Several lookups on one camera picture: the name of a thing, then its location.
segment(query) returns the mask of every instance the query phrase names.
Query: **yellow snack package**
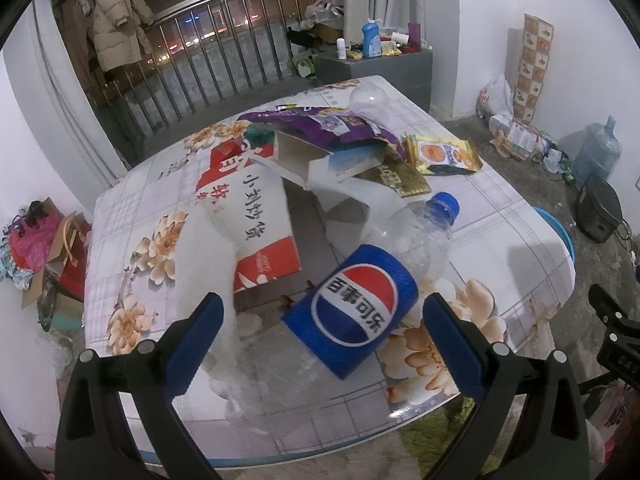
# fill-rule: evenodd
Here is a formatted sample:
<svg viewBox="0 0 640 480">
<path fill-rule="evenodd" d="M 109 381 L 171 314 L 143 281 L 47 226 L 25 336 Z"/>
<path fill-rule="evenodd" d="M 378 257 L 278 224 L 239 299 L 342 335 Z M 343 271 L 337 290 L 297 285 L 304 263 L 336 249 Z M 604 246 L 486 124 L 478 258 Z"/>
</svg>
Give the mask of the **yellow snack package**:
<svg viewBox="0 0 640 480">
<path fill-rule="evenodd" d="M 399 196 L 415 196 L 430 193 L 431 188 L 424 177 L 399 157 L 386 156 L 382 164 L 363 171 L 356 178 L 369 180 L 390 187 Z"/>
<path fill-rule="evenodd" d="M 413 135 L 406 144 L 411 163 L 424 175 L 471 174 L 482 168 L 471 140 Z"/>
</svg>

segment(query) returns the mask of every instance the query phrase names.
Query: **metal railing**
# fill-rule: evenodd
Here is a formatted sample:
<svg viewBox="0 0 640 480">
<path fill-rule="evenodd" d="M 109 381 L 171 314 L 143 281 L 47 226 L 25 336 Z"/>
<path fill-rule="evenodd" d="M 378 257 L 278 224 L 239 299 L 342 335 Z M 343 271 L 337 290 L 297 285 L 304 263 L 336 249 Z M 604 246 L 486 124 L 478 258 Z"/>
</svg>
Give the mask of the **metal railing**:
<svg viewBox="0 0 640 480">
<path fill-rule="evenodd" d="M 104 99 L 116 115 L 116 109 L 122 114 L 124 108 L 138 140 L 143 140 L 212 102 L 251 91 L 260 81 L 266 86 L 283 80 L 293 74 L 294 51 L 287 27 L 299 22 L 304 13 L 300 0 L 287 4 L 284 0 L 185 0 L 157 14 L 146 34 L 161 50 L 154 49 L 135 70 L 126 67 L 125 77 L 113 85 L 102 81 L 98 86 Z M 192 30 L 186 37 L 188 23 Z"/>
</svg>

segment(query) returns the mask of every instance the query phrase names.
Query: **beige down jacket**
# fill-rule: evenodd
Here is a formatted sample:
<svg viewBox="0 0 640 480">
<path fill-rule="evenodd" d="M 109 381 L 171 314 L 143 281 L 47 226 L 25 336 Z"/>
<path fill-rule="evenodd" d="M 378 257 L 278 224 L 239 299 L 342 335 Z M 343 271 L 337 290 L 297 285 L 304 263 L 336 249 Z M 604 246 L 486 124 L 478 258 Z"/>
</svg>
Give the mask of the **beige down jacket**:
<svg viewBox="0 0 640 480">
<path fill-rule="evenodd" d="M 144 0 L 95 0 L 94 43 L 105 72 L 142 59 L 140 44 L 151 54 L 141 23 L 153 23 L 154 14 Z"/>
</svg>

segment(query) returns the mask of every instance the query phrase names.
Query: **pepsi logo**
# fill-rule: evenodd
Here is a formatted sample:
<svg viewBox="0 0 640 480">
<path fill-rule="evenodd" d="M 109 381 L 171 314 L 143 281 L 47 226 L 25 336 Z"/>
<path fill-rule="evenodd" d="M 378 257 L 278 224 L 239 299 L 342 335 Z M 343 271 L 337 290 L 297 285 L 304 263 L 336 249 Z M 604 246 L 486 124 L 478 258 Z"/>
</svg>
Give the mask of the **pepsi logo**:
<svg viewBox="0 0 640 480">
<path fill-rule="evenodd" d="M 342 346 L 363 346 L 391 324 L 398 288 L 380 267 L 356 264 L 340 270 L 316 292 L 311 314 L 316 326 Z"/>
</svg>

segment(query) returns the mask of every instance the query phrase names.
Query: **bottle label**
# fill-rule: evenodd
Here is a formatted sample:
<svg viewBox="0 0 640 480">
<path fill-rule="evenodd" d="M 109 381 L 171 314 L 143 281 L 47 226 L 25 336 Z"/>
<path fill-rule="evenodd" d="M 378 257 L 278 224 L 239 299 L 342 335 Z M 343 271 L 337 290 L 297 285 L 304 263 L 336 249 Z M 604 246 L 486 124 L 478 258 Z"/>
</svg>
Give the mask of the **bottle label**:
<svg viewBox="0 0 640 480">
<path fill-rule="evenodd" d="M 364 361 L 414 306 L 418 288 L 391 254 L 361 245 L 283 317 L 338 377 Z"/>
<path fill-rule="evenodd" d="M 374 36 L 369 41 L 369 57 L 382 56 L 382 44 L 380 43 L 380 36 Z"/>
</svg>

